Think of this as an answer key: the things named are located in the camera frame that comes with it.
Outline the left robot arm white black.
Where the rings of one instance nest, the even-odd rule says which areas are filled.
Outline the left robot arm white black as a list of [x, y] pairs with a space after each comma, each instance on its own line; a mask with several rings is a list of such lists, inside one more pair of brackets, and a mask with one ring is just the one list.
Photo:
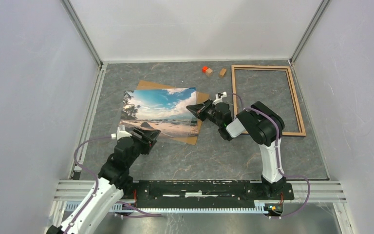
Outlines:
[[107, 139], [116, 140], [114, 152], [95, 174], [75, 159], [75, 164], [94, 177], [94, 184], [73, 213], [59, 226], [50, 226], [48, 234], [92, 234], [109, 210], [122, 198], [133, 194], [130, 167], [140, 155], [148, 155], [161, 131], [135, 127], [130, 132], [121, 125]]

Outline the tan wooden block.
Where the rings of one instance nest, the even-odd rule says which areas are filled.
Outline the tan wooden block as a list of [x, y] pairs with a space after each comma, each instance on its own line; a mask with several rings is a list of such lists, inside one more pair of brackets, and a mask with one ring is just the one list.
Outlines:
[[220, 78], [224, 78], [225, 75], [227, 73], [227, 69], [226, 68], [222, 68], [221, 71], [219, 72], [219, 77]]

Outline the wooden picture frame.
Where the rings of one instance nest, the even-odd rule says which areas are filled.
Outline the wooden picture frame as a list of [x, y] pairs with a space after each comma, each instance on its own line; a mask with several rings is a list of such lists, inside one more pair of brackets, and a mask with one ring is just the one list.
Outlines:
[[298, 132], [283, 132], [283, 136], [287, 137], [306, 137], [305, 124], [303, 121], [298, 94], [296, 91], [295, 81], [290, 66], [270, 66], [270, 65], [231, 65], [231, 81], [232, 81], [232, 92], [233, 94], [233, 111], [234, 114], [238, 113], [238, 96], [236, 88], [236, 76], [237, 70], [249, 70], [249, 71], [280, 71], [285, 72], [288, 86], [293, 102], [295, 111], [295, 117], [298, 125]]

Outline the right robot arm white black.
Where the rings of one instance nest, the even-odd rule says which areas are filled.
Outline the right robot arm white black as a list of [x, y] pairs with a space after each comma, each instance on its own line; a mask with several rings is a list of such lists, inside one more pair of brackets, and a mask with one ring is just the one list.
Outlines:
[[214, 104], [212, 100], [186, 107], [201, 121], [210, 120], [218, 126], [224, 140], [232, 140], [248, 132], [258, 144], [262, 156], [262, 194], [268, 199], [276, 198], [286, 185], [281, 168], [280, 144], [285, 127], [282, 118], [260, 101], [232, 117], [229, 105]]

